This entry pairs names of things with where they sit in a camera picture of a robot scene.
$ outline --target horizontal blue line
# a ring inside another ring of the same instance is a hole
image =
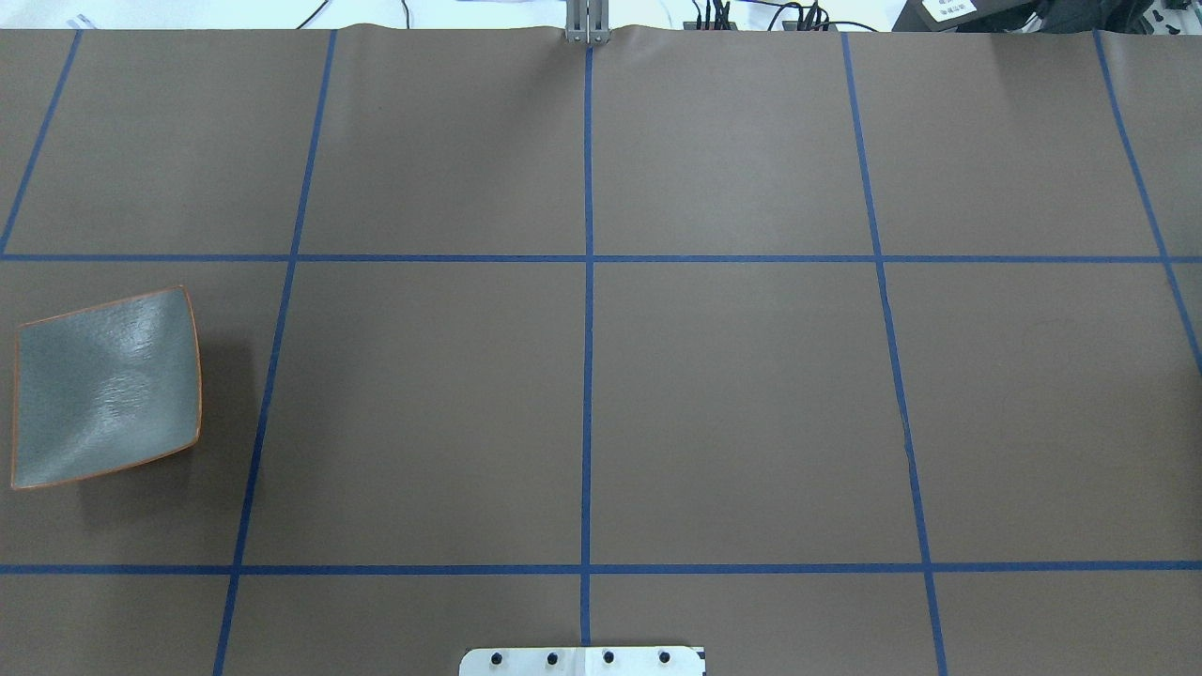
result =
[[[287,262],[288,254],[2,254],[13,262]],[[432,263],[874,263],[873,255],[554,255],[554,254],[299,254],[297,261],[320,262],[432,262]],[[1173,262],[1200,263],[1202,256],[1177,256]],[[1162,263],[1159,256],[880,256],[886,263]]]
[[[0,575],[230,575],[228,565],[0,564]]]
[[[242,575],[821,575],[1202,570],[1202,561],[999,561],[932,563],[602,563],[508,565],[243,565]],[[0,564],[0,575],[228,575],[228,565]]]
[[[243,565],[242,575],[579,575],[577,564],[530,565]]]
[[[1014,561],[933,563],[935,573],[1085,573],[1090,570],[1202,570],[1202,561]]]

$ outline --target white bracket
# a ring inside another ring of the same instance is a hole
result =
[[[706,676],[706,650],[684,646],[624,648],[476,648],[459,676]]]
[[[609,42],[609,0],[567,0],[564,36],[578,45]]]

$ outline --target blue grid line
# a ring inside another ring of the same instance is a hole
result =
[[[0,254],[10,262],[290,262],[291,254]],[[1162,256],[1018,256],[927,254],[297,254],[302,263],[1033,263],[1162,265]],[[1202,263],[1202,256],[1170,256]]]
[[[584,51],[584,386],[581,429],[581,645],[593,642],[593,48]]]
[[[902,433],[905,441],[906,464],[910,472],[910,498],[914,503],[914,521],[918,532],[918,551],[922,563],[923,581],[927,586],[927,610],[930,615],[930,634],[935,644],[935,664],[940,676],[947,676],[947,657],[944,651],[944,629],[939,618],[939,598],[935,593],[935,575],[930,570],[930,544],[927,539],[927,518],[922,509],[922,490],[918,486],[918,462],[914,453],[914,435],[910,432],[910,410],[906,405],[905,383],[902,380],[902,361],[898,356],[897,334],[893,330],[893,309],[889,306],[888,280],[885,277],[885,261],[881,253],[881,235],[876,225],[876,203],[873,200],[873,182],[868,173],[868,153],[864,148],[864,130],[859,117],[859,101],[856,97],[856,76],[851,63],[851,47],[847,34],[840,34],[843,42],[843,63],[847,75],[847,96],[851,101],[851,121],[856,132],[856,152],[859,155],[859,178],[864,186],[864,206],[868,212],[868,230],[873,237],[873,254],[876,256],[876,284],[881,295],[881,310],[885,314],[885,336],[888,339],[889,363],[893,368],[893,390],[898,399],[898,411],[902,416]]]
[[[579,564],[270,564],[242,565],[242,576],[507,576],[507,575],[917,575],[981,573],[1202,571],[1197,559],[969,561],[904,563],[599,563]],[[0,575],[230,575],[232,565],[0,564]]]
[[[1119,100],[1114,94],[1114,82],[1111,79],[1111,66],[1106,61],[1106,49],[1102,48],[1102,34],[1097,29],[1094,29],[1094,48],[1097,49],[1097,64],[1102,69],[1102,79],[1106,82],[1106,95],[1111,100],[1111,112],[1114,113],[1114,126],[1118,128],[1119,140],[1123,141],[1123,150],[1126,152],[1127,164],[1131,165],[1131,174],[1135,177],[1136,188],[1139,190],[1139,201],[1143,202],[1143,210],[1148,215],[1148,225],[1152,227],[1152,237],[1156,241],[1160,261],[1165,265],[1165,275],[1168,278],[1168,286],[1173,291],[1177,312],[1180,314],[1182,324],[1185,327],[1185,338],[1189,340],[1190,350],[1194,352],[1194,363],[1197,366],[1198,373],[1202,374],[1202,350],[1198,349],[1198,339],[1194,333],[1194,322],[1190,321],[1190,313],[1185,307],[1182,287],[1177,284],[1173,261],[1168,256],[1168,247],[1165,245],[1165,237],[1160,232],[1160,224],[1156,223],[1156,212],[1152,208],[1152,198],[1148,196],[1148,186],[1143,182],[1143,172],[1139,171],[1139,161],[1136,160],[1135,149],[1131,147],[1131,138],[1126,132],[1126,124],[1123,121],[1123,111],[1119,109]]]
[[[20,176],[20,184],[17,186],[17,195],[12,200],[12,208],[8,209],[8,220],[4,224],[4,233],[0,235],[0,254],[8,248],[8,238],[12,237],[12,229],[17,225],[17,214],[20,213],[20,203],[25,200],[25,190],[29,188],[29,179],[34,176],[34,167],[37,166],[37,156],[42,154],[42,143],[46,142],[46,132],[50,130],[50,120],[54,119],[54,111],[59,107],[59,99],[63,97],[63,89],[67,84],[67,76],[71,73],[71,64],[79,51],[79,41],[83,40],[83,31],[76,30],[75,38],[71,40],[71,49],[67,51],[67,59],[63,63],[63,71],[59,72],[59,81],[54,84],[54,94],[50,95],[50,103],[46,107],[46,115],[42,117],[42,126],[37,130],[37,138],[34,140],[34,148],[29,152],[29,161],[25,162],[25,173]]]
[[[272,340],[272,356],[267,366],[267,384],[263,386],[263,401],[258,409],[258,427],[255,432],[255,446],[250,456],[250,470],[246,476],[246,491],[243,494],[242,516],[238,522],[238,539],[234,544],[233,564],[230,571],[230,587],[226,591],[226,604],[221,616],[221,630],[218,635],[216,657],[213,660],[213,675],[220,676],[225,669],[226,648],[230,645],[230,629],[233,624],[233,610],[238,600],[238,582],[243,556],[246,551],[246,533],[250,528],[250,511],[255,502],[255,485],[258,480],[258,464],[263,455],[263,439],[267,435],[267,417],[272,407],[272,395],[275,390],[275,373],[280,362],[280,346],[284,342],[284,327],[287,322],[288,301],[292,296],[292,283],[296,278],[297,257],[300,250],[300,236],[304,231],[304,215],[309,201],[309,185],[313,180],[313,166],[317,159],[317,142],[321,138],[321,120],[326,111],[326,94],[329,89],[329,73],[334,65],[334,45],[338,31],[329,31],[326,46],[326,64],[321,76],[321,89],[317,94],[317,111],[314,113],[313,135],[309,138],[309,156],[305,160],[304,179],[300,183],[300,196],[297,203],[297,218],[292,231],[292,249],[288,256],[288,269],[284,275],[284,290],[280,293],[280,309],[275,319],[275,337]]]

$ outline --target white metal part with holes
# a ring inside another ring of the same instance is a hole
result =
[[[685,646],[476,648],[459,676],[706,676],[706,650]]]

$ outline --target vertical blue line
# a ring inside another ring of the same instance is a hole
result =
[[[859,118],[859,101],[856,96],[856,76],[851,65],[851,47],[847,34],[843,40],[843,64],[847,73],[847,95],[851,100],[851,121],[856,131],[856,152],[859,154],[859,178],[864,186],[864,206],[868,210],[868,230],[873,237],[873,255],[876,257],[876,285],[881,295],[885,314],[885,336],[889,345],[889,364],[893,368],[893,391],[902,415],[902,433],[905,440],[905,457],[910,472],[910,499],[914,503],[914,521],[918,530],[918,551],[922,555],[923,581],[927,586],[927,611],[930,613],[930,634],[935,642],[935,664],[940,676],[947,676],[947,657],[944,651],[944,629],[939,618],[939,599],[935,594],[935,574],[930,565],[930,544],[927,540],[927,517],[922,509],[922,491],[918,487],[918,462],[914,455],[914,435],[910,433],[910,409],[905,399],[905,383],[902,379],[902,361],[898,357],[897,333],[893,330],[893,308],[889,306],[888,281],[885,277],[885,259],[881,251],[880,230],[876,227],[876,203],[873,198],[873,182],[868,176],[868,153],[864,149],[864,129]]]
[[[1173,291],[1173,301],[1177,303],[1177,313],[1185,325],[1185,339],[1194,351],[1194,363],[1198,373],[1202,374],[1202,350],[1198,349],[1197,334],[1194,332],[1194,322],[1190,321],[1190,313],[1185,308],[1185,298],[1182,296],[1182,287],[1177,284],[1177,273],[1173,272],[1173,261],[1168,257],[1168,247],[1165,245],[1165,237],[1160,232],[1160,224],[1156,221],[1156,213],[1152,208],[1152,198],[1148,197],[1148,188],[1143,182],[1143,172],[1139,171],[1139,162],[1135,158],[1135,149],[1131,147],[1131,138],[1126,132],[1126,124],[1123,121],[1123,112],[1119,109],[1119,100],[1114,95],[1114,82],[1111,79],[1111,66],[1106,61],[1106,51],[1102,48],[1102,34],[1094,30],[1094,48],[1097,49],[1097,64],[1102,69],[1102,79],[1106,82],[1106,95],[1111,100],[1111,112],[1114,113],[1114,125],[1119,130],[1119,140],[1123,141],[1123,150],[1126,152],[1127,164],[1131,165],[1131,174],[1135,176],[1135,185],[1139,190],[1139,200],[1143,202],[1143,213],[1148,215],[1148,225],[1152,227],[1152,237],[1156,241],[1156,250],[1160,251],[1160,260],[1165,265],[1165,275],[1168,277],[1168,287]]]
[[[59,73],[59,82],[54,85],[54,94],[50,95],[50,105],[42,117],[42,126],[37,130],[37,138],[34,140],[34,149],[29,152],[29,161],[25,162],[25,173],[20,177],[17,186],[17,195],[12,200],[12,208],[8,209],[8,220],[4,224],[4,235],[0,235],[0,254],[8,248],[8,238],[12,237],[12,229],[17,225],[17,214],[20,212],[20,203],[25,200],[25,190],[29,189],[29,179],[34,176],[34,167],[37,165],[37,156],[42,154],[42,143],[46,142],[46,132],[50,130],[50,120],[54,119],[54,111],[59,107],[59,99],[63,97],[63,88],[67,84],[67,76],[71,73],[71,64],[75,63],[76,52],[79,51],[79,41],[83,40],[83,31],[77,30],[75,40],[71,41],[71,49],[67,51],[67,60],[63,64]]]
[[[272,408],[272,395],[275,391],[275,372],[280,363],[280,346],[284,343],[284,327],[288,316],[288,302],[292,296],[292,280],[296,277],[297,254],[300,250],[300,235],[304,230],[305,207],[309,201],[309,183],[313,180],[313,166],[317,159],[317,141],[321,138],[321,120],[326,112],[326,93],[329,89],[329,72],[334,65],[334,45],[338,31],[329,31],[326,46],[326,65],[321,75],[321,90],[317,93],[317,112],[314,114],[313,134],[309,137],[309,156],[305,160],[304,179],[300,183],[300,197],[297,203],[297,218],[292,229],[292,248],[288,254],[288,268],[284,275],[284,290],[280,293],[280,309],[275,318],[275,337],[272,339],[272,356],[267,364],[267,384],[263,387],[263,401],[258,408],[258,427],[255,431],[255,446],[250,456],[250,470],[246,476],[246,491],[242,499],[242,517],[238,521],[238,539],[233,550],[233,564],[230,571],[230,588],[226,591],[225,611],[221,616],[221,633],[218,635],[218,651],[213,662],[214,676],[220,676],[225,669],[226,648],[230,645],[230,629],[233,625],[233,610],[238,600],[238,582],[242,577],[242,561],[246,551],[246,533],[250,529],[250,511],[255,502],[255,485],[258,480],[258,464],[263,456],[263,439],[267,437],[267,417]]]
[[[581,645],[593,642],[593,48],[584,52],[584,396],[581,441]]]

